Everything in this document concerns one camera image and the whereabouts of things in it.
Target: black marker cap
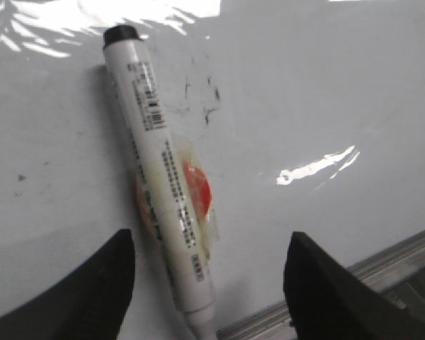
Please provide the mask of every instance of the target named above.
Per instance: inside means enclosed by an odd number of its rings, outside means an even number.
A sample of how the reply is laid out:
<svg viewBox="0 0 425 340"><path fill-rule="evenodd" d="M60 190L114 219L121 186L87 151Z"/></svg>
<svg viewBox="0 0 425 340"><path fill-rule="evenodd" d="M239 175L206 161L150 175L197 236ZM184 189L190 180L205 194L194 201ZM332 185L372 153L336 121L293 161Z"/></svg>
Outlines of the black marker cap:
<svg viewBox="0 0 425 340"><path fill-rule="evenodd" d="M137 30L130 25L118 25L112 28L109 28L104 33L104 48L110 44L116 43L117 41L126 40L126 39L138 39L139 35Z"/></svg>

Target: whiteboard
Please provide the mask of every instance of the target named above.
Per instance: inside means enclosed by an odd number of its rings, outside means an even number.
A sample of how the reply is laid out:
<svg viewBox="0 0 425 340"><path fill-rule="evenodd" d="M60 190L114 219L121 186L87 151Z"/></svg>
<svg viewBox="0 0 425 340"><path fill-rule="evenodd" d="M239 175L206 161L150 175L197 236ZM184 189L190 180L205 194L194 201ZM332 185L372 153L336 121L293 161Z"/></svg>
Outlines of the whiteboard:
<svg viewBox="0 0 425 340"><path fill-rule="evenodd" d="M0 1L0 315L130 228L120 339L190 339L104 69L123 22L210 179L218 329L283 299L294 230L348 266L425 229L425 0Z"/></svg>

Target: barcode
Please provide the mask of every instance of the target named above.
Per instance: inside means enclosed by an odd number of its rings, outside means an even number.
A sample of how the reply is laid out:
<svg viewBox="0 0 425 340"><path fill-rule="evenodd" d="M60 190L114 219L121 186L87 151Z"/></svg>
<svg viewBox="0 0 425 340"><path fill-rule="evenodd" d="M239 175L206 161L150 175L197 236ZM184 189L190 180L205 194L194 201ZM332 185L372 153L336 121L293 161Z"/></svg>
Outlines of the barcode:
<svg viewBox="0 0 425 340"><path fill-rule="evenodd" d="M146 131L166 128L166 121L159 103L154 77L149 62L129 64L127 69L135 73L135 96L142 110Z"/></svg>

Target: white surface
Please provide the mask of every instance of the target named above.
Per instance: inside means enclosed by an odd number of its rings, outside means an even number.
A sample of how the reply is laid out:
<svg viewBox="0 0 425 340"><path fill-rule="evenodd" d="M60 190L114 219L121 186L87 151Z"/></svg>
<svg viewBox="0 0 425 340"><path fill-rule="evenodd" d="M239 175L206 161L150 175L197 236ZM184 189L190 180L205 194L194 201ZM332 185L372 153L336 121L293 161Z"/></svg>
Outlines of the white surface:
<svg viewBox="0 0 425 340"><path fill-rule="evenodd" d="M283 297L293 230L347 266L425 229L425 1L229 0L199 17L119 2L0 3L0 315L130 227L120 339L189 339L137 226L103 68L120 17L148 35L172 130L211 182L217 328Z"/></svg>

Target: whiteboard marker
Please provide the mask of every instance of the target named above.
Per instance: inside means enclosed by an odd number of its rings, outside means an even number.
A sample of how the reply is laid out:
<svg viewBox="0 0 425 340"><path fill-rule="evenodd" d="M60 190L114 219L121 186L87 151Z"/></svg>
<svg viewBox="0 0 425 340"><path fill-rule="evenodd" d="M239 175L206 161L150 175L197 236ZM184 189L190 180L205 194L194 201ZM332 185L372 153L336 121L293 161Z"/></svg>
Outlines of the whiteboard marker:
<svg viewBox="0 0 425 340"><path fill-rule="evenodd" d="M104 33L106 65L135 148L137 181L151 210L177 309L198 340L216 340L215 291L186 169L159 102L144 42L128 25Z"/></svg>

